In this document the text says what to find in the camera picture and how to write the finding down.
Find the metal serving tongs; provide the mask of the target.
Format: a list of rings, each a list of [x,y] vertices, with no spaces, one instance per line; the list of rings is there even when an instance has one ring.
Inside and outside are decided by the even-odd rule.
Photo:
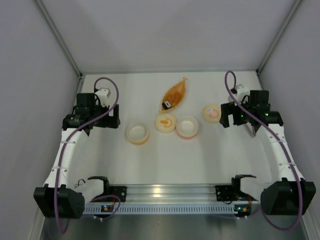
[[[246,124],[246,127],[248,129],[249,135],[254,138],[257,134],[256,127],[254,125],[251,125],[249,122]]]

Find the black white sushi piece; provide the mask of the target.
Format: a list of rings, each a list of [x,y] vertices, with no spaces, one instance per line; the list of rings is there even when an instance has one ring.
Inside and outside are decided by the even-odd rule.
[[[162,103],[162,108],[163,108],[163,110],[169,110],[169,109],[171,109],[173,106],[172,106],[172,104],[168,101],[168,100],[166,100],[166,101],[164,101],[163,103]]]

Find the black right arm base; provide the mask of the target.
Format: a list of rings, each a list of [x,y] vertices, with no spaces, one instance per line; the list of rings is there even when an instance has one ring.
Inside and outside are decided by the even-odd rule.
[[[227,205],[237,200],[237,195],[232,185],[216,185],[215,186],[216,200]]]

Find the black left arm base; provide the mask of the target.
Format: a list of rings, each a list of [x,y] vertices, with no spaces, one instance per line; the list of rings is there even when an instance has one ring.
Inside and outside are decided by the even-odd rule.
[[[111,185],[110,193],[117,196],[121,202],[126,202],[127,189],[128,188],[124,185]]]

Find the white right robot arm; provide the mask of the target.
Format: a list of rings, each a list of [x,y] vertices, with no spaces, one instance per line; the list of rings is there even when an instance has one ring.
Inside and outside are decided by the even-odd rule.
[[[270,216],[296,216],[308,209],[316,186],[306,181],[292,158],[279,112],[272,111],[267,90],[231,89],[229,102],[222,104],[220,124],[251,125],[261,142],[270,167],[270,182],[253,175],[237,175],[240,192],[260,201],[263,212]]]

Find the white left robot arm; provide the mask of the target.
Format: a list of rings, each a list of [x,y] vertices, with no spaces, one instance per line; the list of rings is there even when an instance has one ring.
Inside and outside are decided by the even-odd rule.
[[[91,200],[111,193],[105,176],[90,176],[83,185],[75,174],[80,155],[93,128],[116,129],[120,125],[119,105],[108,105],[108,88],[79,93],[72,112],[62,121],[61,140],[54,165],[33,198],[46,218],[79,219]]]

